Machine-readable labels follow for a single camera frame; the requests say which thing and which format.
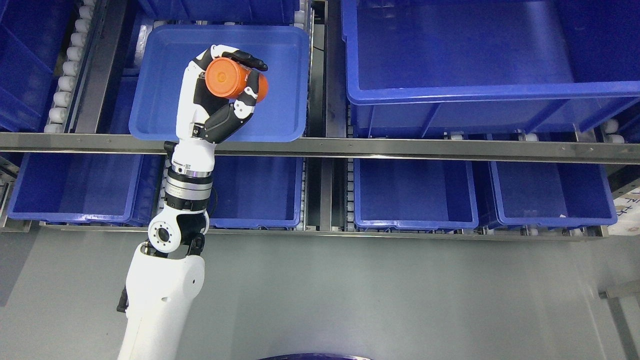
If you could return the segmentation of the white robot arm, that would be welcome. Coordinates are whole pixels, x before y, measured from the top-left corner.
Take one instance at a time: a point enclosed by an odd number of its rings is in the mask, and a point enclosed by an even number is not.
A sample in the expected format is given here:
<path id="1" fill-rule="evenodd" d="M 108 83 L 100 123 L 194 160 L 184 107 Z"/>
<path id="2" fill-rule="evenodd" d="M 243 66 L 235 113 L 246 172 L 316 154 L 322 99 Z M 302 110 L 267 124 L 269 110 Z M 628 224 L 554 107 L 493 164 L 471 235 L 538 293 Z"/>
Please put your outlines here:
<path id="1" fill-rule="evenodd" d="M 125 335 L 119 360 L 173 360 L 192 303 L 201 292 L 201 256 L 213 167 L 167 171 L 163 208 L 134 251 L 125 281 Z"/>

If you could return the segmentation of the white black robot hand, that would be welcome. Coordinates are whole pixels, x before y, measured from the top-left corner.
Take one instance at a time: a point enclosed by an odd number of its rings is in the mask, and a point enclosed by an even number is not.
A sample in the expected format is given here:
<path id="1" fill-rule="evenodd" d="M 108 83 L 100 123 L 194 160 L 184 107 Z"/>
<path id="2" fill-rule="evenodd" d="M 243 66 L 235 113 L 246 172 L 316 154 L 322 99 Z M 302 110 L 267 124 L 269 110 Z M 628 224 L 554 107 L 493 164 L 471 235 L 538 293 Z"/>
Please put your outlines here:
<path id="1" fill-rule="evenodd" d="M 206 70 L 215 60 L 228 60 L 247 74 L 233 100 L 214 95 L 206 84 Z M 259 76 L 268 70 L 260 58 L 235 47 L 214 44 L 194 57 L 183 71 L 175 132 L 178 144 L 171 155 L 176 173 L 192 177 L 211 175 L 215 148 L 247 125 L 261 89 Z"/>

